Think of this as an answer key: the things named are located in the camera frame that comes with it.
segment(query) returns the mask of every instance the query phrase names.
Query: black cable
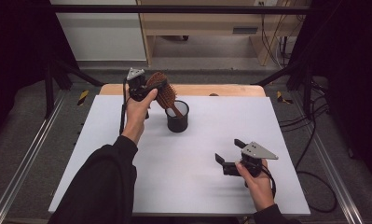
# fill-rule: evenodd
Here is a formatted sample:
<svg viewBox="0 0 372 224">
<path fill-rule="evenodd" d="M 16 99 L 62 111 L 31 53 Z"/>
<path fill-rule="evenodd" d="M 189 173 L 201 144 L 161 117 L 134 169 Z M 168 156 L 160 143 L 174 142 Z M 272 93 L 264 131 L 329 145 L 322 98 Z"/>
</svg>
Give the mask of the black cable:
<svg viewBox="0 0 372 224">
<path fill-rule="evenodd" d="M 301 116 L 299 116 L 298 118 L 295 118 L 295 119 L 279 120 L 278 122 L 279 123 L 285 123 L 285 122 L 290 122 L 290 121 L 295 121 L 295 120 L 298 120 L 298 119 L 302 119 L 302 118 L 305 118 L 305 117 L 306 117 L 305 115 L 301 115 Z"/>
<path fill-rule="evenodd" d="M 242 224 L 246 224 L 246 222 L 249 221 L 250 218 L 252 218 L 252 217 L 247 217 L 247 218 L 242 222 Z"/>
<path fill-rule="evenodd" d="M 270 173 L 268 167 L 265 166 L 265 165 L 262 165 L 262 167 L 263 167 L 264 169 L 261 169 L 261 171 L 262 171 L 264 174 L 266 174 L 266 175 L 269 177 L 269 179 L 271 180 L 271 182 L 272 182 L 272 196 L 273 196 L 273 198 L 275 198 L 275 196 L 276 196 L 276 183 L 275 183 L 275 180 L 273 179 L 273 176 L 272 176 L 272 174 Z"/>
<path fill-rule="evenodd" d="M 314 100 L 313 104 L 312 104 L 312 111 L 314 111 L 314 105 L 316 104 L 316 102 L 319 100 L 319 99 L 322 99 L 324 98 L 324 96 L 319 96 L 316 100 Z M 296 163 L 296 170 L 298 168 L 298 165 L 301 163 L 302 159 L 304 158 L 305 154 L 307 153 L 308 151 L 308 148 L 310 146 L 310 143 L 311 143 L 311 140 L 313 139 L 313 136 L 316 132 L 316 119 L 314 118 L 314 114 L 311 113 L 311 118 L 312 118 L 312 122 L 313 122 L 313 130 L 311 132 L 311 135 L 310 135 L 310 140 L 308 141 L 308 143 L 306 144 L 302 154 L 301 154 L 301 157 L 298 159 L 298 162 Z"/>
<path fill-rule="evenodd" d="M 304 15 L 296 15 L 296 18 L 297 18 L 299 21 L 304 21 L 304 20 L 305 20 Z"/>
<path fill-rule="evenodd" d="M 121 107 L 121 123 L 119 124 L 119 134 L 121 135 L 124 132 L 124 124 L 125 124 L 125 111 L 127 110 L 127 94 L 125 86 L 127 85 L 127 78 L 124 77 L 122 82 L 122 94 L 124 95 L 124 101 Z"/>
<path fill-rule="evenodd" d="M 319 97 L 317 97 L 317 98 L 313 101 L 313 103 L 312 103 L 312 111 L 315 111 L 315 110 L 314 110 L 314 106 L 315 106 L 316 102 L 317 102 L 318 100 L 320 100 L 320 99 L 323 99 L 324 97 L 325 97 L 325 95 L 319 96 Z M 330 191 L 331 191 L 331 192 L 333 193 L 333 195 L 334 195 L 334 204 L 333 204 L 333 206 L 332 206 L 330 209 L 326 209 L 326 210 L 324 210 L 324 209 L 321 209 L 321 208 L 314 207 L 314 206 L 312 206 L 312 205 L 310 205 L 310 204 L 308 203 L 308 207 L 311 208 L 311 209 L 313 209 L 313 210 L 315 210 L 315 211 L 322 212 L 322 213 L 330 213 L 330 212 L 333 212 L 333 211 L 337 208 L 337 206 L 338 206 L 337 195 L 336 195 L 336 193 L 334 192 L 334 190 L 331 188 L 331 186 L 329 186 L 328 183 L 326 183 L 323 179 L 321 179 L 321 178 L 320 178 L 319 176 L 317 176 L 317 175 L 314 175 L 314 174 L 312 174 L 312 173 L 305 172 L 305 171 L 298 171 L 298 166 L 299 166 L 299 164 L 301 163 L 302 159 L 304 158 L 305 154 L 307 153 L 307 151 L 308 151 L 308 149 L 309 149 L 309 146 L 310 146 L 310 143 L 311 143 L 311 140 L 313 139 L 313 136 L 314 136 L 314 134 L 315 134 L 315 132 L 316 132 L 316 118 L 315 118 L 314 113 L 311 113 L 311 121 L 313 122 L 313 130 L 312 130 L 312 132 L 311 132 L 310 139 L 309 139 L 308 143 L 306 144 L 306 146 L 305 146 L 305 148 L 304 148 L 304 150 L 303 150 L 303 152 L 302 152 L 302 154 L 301 154 L 301 157 L 298 159 L 298 162 L 296 163 L 296 166 L 295 166 L 295 168 L 296 168 L 296 173 L 297 173 L 297 174 L 305 174 L 305 175 L 313 176 L 313 177 L 317 178 L 318 180 L 322 181 L 322 183 L 325 184 L 325 185 L 330 189 Z"/>
<path fill-rule="evenodd" d="M 324 95 L 325 94 L 325 92 L 324 91 L 321 91 L 320 89 L 318 89 L 318 88 L 315 88 L 315 87 L 311 87 L 311 89 L 314 91 L 314 92 L 316 92 L 317 94 L 320 94 L 320 95 Z"/>
<path fill-rule="evenodd" d="M 285 45 L 288 44 L 288 41 L 286 41 L 286 43 L 283 43 L 283 49 L 282 49 L 282 37 L 279 38 L 279 52 L 281 53 L 282 57 L 283 57 L 283 63 L 284 63 L 284 59 L 290 59 L 289 56 L 287 55 L 291 55 L 291 53 L 286 53 L 285 52 Z"/>
<path fill-rule="evenodd" d="M 296 25 L 296 27 L 293 29 L 293 31 L 290 33 L 289 36 L 291 36 L 291 35 L 294 33 L 294 31 L 296 30 L 296 28 L 298 28 L 298 26 L 299 26 L 301 23 L 302 23 L 302 21 L 300 21 L 300 22 Z"/>
<path fill-rule="evenodd" d="M 319 106 L 316 110 L 312 111 L 311 113 L 317 113 L 320 109 L 322 109 L 324 106 L 326 106 L 327 104 L 324 104 L 324 105 L 321 105 Z M 296 125 L 298 124 L 299 122 L 305 120 L 305 119 L 308 119 L 308 117 L 306 116 L 301 116 L 301 117 L 298 117 L 299 119 L 294 119 L 296 121 L 292 122 L 292 123 L 288 123 L 288 124 L 283 124 L 281 125 L 280 127 L 281 128 L 285 128 L 285 127 L 290 127 L 290 126 L 293 126 L 293 125 Z"/>
<path fill-rule="evenodd" d="M 310 173 L 310 172 L 306 172 L 306 171 L 297 171 L 296 173 L 297 173 L 297 174 L 304 174 L 304 175 L 311 175 L 311 176 L 315 177 L 316 179 L 320 180 L 323 184 L 325 184 L 325 185 L 330 189 L 331 193 L 333 194 L 333 197 L 334 197 L 334 205 L 333 205 L 331 208 L 329 208 L 329 209 L 321 209 L 321 208 L 314 207 L 314 206 L 312 206 L 312 205 L 310 205 L 310 204 L 308 203 L 308 206 L 309 206 L 311 209 L 313 209 L 313 210 L 315 210 L 315 211 L 318 211 L 318 212 L 321 212 L 321 213 L 330 213 L 330 212 L 333 212 L 333 211 L 337 208 L 337 206 L 338 206 L 337 195 L 336 195 L 336 193 L 334 192 L 334 190 L 331 188 L 331 186 L 330 186 L 327 182 L 325 182 L 325 181 L 324 181 L 323 179 L 321 179 L 319 176 L 317 176 L 317 175 L 315 175 L 315 174 L 312 174 L 312 173 Z"/>
<path fill-rule="evenodd" d="M 311 79 L 311 84 L 312 84 L 312 87 L 315 90 L 322 91 L 324 94 L 326 94 L 328 92 L 328 89 L 326 89 L 326 88 L 320 86 L 319 84 L 317 84 L 317 82 L 313 78 Z"/>
<path fill-rule="evenodd" d="M 267 50 L 268 54 L 269 54 L 269 57 L 271 58 L 271 60 L 276 63 L 276 64 L 280 64 L 279 62 L 276 61 L 275 57 L 273 56 L 273 53 L 272 51 L 270 50 L 270 44 L 269 44 L 269 41 L 268 41 L 268 38 L 267 38 L 267 34 L 265 33 L 265 22 L 264 22 L 264 18 L 265 18 L 265 15 L 262 14 L 261 15 L 261 40 L 262 40 L 262 44 L 264 45 L 264 48 Z"/>
<path fill-rule="evenodd" d="M 320 112 L 319 114 L 317 114 L 316 118 L 319 118 L 319 117 L 320 117 L 324 112 L 325 112 L 325 111 L 322 111 L 322 112 Z M 310 120 L 308 123 L 303 124 L 303 125 L 301 125 L 301 126 L 298 126 L 298 127 L 294 128 L 294 129 L 290 129 L 290 130 L 282 130 L 282 133 L 288 133 L 288 132 L 291 132 L 291 131 L 295 131 L 295 130 L 297 130 L 297 129 L 300 129 L 300 128 L 303 128 L 303 127 L 309 125 L 310 123 L 311 123 L 311 120 Z"/>
</svg>

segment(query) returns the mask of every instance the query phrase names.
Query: black container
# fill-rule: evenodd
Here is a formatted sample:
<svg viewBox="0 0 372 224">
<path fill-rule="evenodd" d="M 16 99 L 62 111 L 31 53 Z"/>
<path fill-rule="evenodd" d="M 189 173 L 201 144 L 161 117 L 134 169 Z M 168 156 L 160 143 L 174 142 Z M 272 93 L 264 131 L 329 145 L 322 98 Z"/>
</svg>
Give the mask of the black container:
<svg viewBox="0 0 372 224">
<path fill-rule="evenodd" d="M 183 114 L 181 118 L 177 118 L 173 110 L 168 108 L 165 110 L 168 119 L 168 128 L 174 133 L 182 133 L 188 127 L 188 104 L 184 101 L 174 101 L 176 108 Z"/>
</svg>

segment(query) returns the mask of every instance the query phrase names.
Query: brown hairbrush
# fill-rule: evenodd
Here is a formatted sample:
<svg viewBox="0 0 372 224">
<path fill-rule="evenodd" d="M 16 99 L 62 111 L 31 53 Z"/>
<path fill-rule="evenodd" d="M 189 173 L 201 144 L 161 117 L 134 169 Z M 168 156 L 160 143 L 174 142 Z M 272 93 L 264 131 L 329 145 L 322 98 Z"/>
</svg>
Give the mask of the brown hairbrush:
<svg viewBox="0 0 372 224">
<path fill-rule="evenodd" d="M 154 73 L 150 79 L 147 80 L 146 86 L 150 87 L 166 81 L 167 84 L 159 89 L 157 94 L 157 102 L 163 109 L 172 109 L 177 118 L 181 118 L 183 114 L 174 105 L 174 100 L 176 98 L 176 91 L 169 84 L 168 78 L 161 72 Z"/>
</svg>

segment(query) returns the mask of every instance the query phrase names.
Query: hand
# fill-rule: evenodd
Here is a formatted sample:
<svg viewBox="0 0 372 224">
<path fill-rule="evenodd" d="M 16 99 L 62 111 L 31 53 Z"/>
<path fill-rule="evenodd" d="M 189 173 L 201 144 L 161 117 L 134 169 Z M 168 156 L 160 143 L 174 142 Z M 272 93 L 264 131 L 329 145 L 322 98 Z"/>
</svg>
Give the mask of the hand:
<svg viewBox="0 0 372 224">
<path fill-rule="evenodd" d="M 250 195 L 252 195 L 257 212 L 274 205 L 275 202 L 273 201 L 269 177 L 263 172 L 257 177 L 252 177 L 246 167 L 240 162 L 236 161 L 235 163 L 239 174 L 244 178 L 249 187 Z M 267 160 L 262 160 L 262 164 L 268 168 Z"/>
<path fill-rule="evenodd" d="M 157 89 L 152 90 L 144 98 L 143 101 L 137 102 L 128 96 L 127 91 L 127 123 L 122 132 L 123 136 L 128 137 L 136 145 L 139 143 L 139 139 L 145 130 L 145 115 L 147 109 L 150 107 L 151 102 L 156 98 L 158 93 Z"/>
</svg>

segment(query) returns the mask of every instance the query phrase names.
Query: white table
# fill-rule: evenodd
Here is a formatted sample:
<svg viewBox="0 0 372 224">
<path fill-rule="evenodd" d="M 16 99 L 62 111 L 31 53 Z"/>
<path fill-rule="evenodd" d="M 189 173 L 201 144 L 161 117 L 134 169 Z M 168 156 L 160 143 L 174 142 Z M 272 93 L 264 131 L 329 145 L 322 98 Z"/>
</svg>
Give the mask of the white table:
<svg viewBox="0 0 372 224">
<path fill-rule="evenodd" d="M 241 158 L 234 138 L 256 141 L 279 156 L 269 161 L 275 178 L 275 202 L 283 214 L 309 215 L 294 166 L 268 97 L 178 96 L 190 107 L 188 128 L 172 133 L 166 115 L 153 102 L 150 119 L 133 164 L 138 177 L 133 213 L 136 216 L 245 216 L 255 212 L 243 179 L 223 175 L 214 159 Z M 117 139 L 121 95 L 98 95 L 69 160 L 49 212 L 54 212 L 72 178 L 97 148 Z"/>
</svg>

